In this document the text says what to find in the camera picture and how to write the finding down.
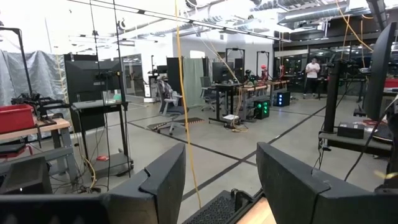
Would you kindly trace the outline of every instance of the red storage box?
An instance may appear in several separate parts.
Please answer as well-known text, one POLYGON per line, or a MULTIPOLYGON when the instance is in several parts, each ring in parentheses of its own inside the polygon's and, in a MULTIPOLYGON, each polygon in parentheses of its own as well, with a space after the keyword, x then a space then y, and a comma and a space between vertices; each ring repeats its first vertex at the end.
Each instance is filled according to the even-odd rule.
POLYGON ((0 134, 33 128, 32 111, 30 105, 0 106, 0 134))
POLYGON ((384 84, 385 88, 398 88, 398 78, 387 78, 384 84))

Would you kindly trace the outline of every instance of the computer tower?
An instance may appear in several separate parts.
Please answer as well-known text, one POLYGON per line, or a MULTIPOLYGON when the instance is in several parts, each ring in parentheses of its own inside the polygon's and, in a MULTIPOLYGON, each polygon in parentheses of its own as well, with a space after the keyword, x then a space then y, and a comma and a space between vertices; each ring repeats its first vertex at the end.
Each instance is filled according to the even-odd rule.
POLYGON ((288 106, 290 105, 290 92, 282 92, 276 94, 276 100, 274 100, 274 106, 288 106))
POLYGON ((52 194, 45 158, 12 164, 0 187, 0 194, 52 194))
POLYGON ((259 100, 254 102, 254 118, 264 119, 269 117, 269 100, 259 100))

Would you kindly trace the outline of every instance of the dark pants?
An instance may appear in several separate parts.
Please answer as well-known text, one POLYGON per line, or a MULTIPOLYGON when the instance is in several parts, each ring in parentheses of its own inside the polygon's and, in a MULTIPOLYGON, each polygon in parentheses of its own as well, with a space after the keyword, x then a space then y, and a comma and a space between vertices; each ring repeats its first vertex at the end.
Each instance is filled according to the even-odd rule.
POLYGON ((318 79, 317 78, 306 78, 304 85, 304 94, 308 93, 308 90, 311 89, 312 93, 317 93, 318 88, 318 79))

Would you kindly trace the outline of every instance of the gray tarp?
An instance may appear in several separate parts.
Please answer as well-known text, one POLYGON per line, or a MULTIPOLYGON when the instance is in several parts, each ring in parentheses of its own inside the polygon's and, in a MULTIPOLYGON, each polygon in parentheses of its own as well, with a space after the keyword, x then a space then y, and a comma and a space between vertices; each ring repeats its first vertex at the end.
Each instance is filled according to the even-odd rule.
MULTIPOLYGON (((57 57, 54 54, 36 51, 26 54, 26 61, 33 92, 65 101, 67 79, 63 55, 57 57)), ((28 92, 22 55, 0 50, 0 106, 10 105, 11 98, 28 92)), ((59 112, 69 119, 66 109, 53 110, 50 113, 59 112)))

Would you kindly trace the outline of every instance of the gray curtain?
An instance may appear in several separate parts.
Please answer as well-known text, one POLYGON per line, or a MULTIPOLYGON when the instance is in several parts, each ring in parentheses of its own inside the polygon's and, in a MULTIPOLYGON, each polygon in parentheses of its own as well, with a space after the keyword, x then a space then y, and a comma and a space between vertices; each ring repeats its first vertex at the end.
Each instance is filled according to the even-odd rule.
POLYGON ((187 107, 203 104, 200 98, 201 83, 203 76, 203 62, 201 58, 185 58, 183 60, 184 88, 187 107))
MULTIPOLYGON (((63 55, 36 51, 25 56, 33 92, 56 100, 67 100, 63 55)), ((11 98, 28 92, 22 55, 0 50, 0 106, 10 105, 11 98)), ((70 115, 66 109, 53 110, 50 113, 63 113, 69 120, 70 115)))

